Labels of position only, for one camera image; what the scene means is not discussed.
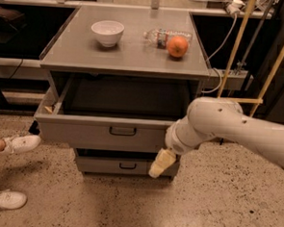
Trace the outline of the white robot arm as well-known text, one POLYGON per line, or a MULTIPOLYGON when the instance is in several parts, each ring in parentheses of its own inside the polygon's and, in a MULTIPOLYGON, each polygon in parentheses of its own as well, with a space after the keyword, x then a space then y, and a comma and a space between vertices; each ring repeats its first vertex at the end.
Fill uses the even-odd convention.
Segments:
POLYGON ((179 155, 217 138, 237 142, 284 168, 284 125, 246 116, 240 104, 229 99, 200 97, 166 130, 166 145, 159 150, 149 175, 159 177, 179 155))

